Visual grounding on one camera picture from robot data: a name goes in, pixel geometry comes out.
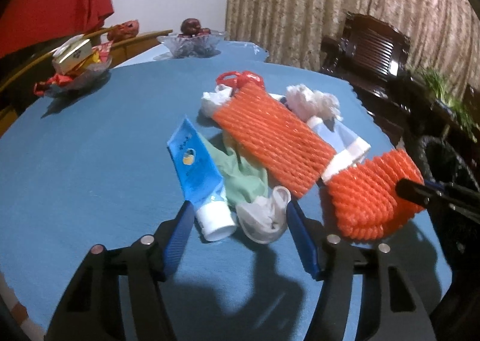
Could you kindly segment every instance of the blue gripper pad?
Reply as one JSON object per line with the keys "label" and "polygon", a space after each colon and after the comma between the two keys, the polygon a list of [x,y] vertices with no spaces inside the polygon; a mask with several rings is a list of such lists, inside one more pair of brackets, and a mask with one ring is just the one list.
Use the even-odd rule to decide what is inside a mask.
{"label": "blue gripper pad", "polygon": [[318,279],[320,266],[318,263],[317,246],[305,226],[307,218],[295,200],[292,200],[287,205],[286,214],[286,222],[289,225],[290,233],[295,242],[303,268],[307,273],[310,273],[314,279]]}
{"label": "blue gripper pad", "polygon": [[177,271],[194,220],[193,204],[187,200],[175,219],[162,222],[154,234],[162,249],[163,272],[167,279]]}

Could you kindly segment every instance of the crumpled white tissue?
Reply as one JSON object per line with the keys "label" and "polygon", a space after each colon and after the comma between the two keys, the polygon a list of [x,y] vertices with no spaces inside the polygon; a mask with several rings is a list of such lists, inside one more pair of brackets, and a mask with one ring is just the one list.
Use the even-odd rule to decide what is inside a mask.
{"label": "crumpled white tissue", "polygon": [[217,109],[230,100],[232,92],[233,88],[223,84],[215,86],[215,91],[212,93],[203,92],[200,110],[205,116],[211,118]]}
{"label": "crumpled white tissue", "polygon": [[238,203],[238,221],[247,237],[257,243],[267,244],[282,236],[287,229],[287,204],[292,199],[290,191],[282,186],[272,190],[272,196],[258,196],[253,203]]}
{"label": "crumpled white tissue", "polygon": [[341,120],[340,103],[330,94],[318,90],[311,91],[305,85],[287,86],[286,103],[301,121],[307,121],[312,116],[323,120]]}

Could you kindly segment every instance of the beige curtain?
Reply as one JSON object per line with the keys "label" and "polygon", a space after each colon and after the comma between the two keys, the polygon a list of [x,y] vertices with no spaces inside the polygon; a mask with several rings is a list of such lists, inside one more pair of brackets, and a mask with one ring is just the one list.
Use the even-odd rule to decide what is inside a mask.
{"label": "beige curtain", "polygon": [[466,83],[480,89],[480,22],[467,0],[229,0],[226,29],[267,49],[271,62],[318,71],[322,36],[340,37],[347,11],[409,36],[409,64],[438,68],[457,95]]}

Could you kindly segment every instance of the green cloth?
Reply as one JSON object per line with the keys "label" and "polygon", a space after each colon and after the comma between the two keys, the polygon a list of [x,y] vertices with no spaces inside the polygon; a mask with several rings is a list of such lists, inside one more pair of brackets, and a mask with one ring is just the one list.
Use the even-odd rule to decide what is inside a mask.
{"label": "green cloth", "polygon": [[240,202],[252,203],[257,196],[268,197],[267,170],[230,134],[223,132],[226,152],[218,150],[199,135],[223,176],[229,206],[235,207]]}

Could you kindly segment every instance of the red cloth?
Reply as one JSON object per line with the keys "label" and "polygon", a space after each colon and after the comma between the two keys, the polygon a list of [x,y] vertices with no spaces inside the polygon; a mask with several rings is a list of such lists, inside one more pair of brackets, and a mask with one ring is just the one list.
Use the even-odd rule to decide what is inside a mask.
{"label": "red cloth", "polygon": [[11,0],[0,19],[0,58],[50,39],[101,27],[111,0]]}

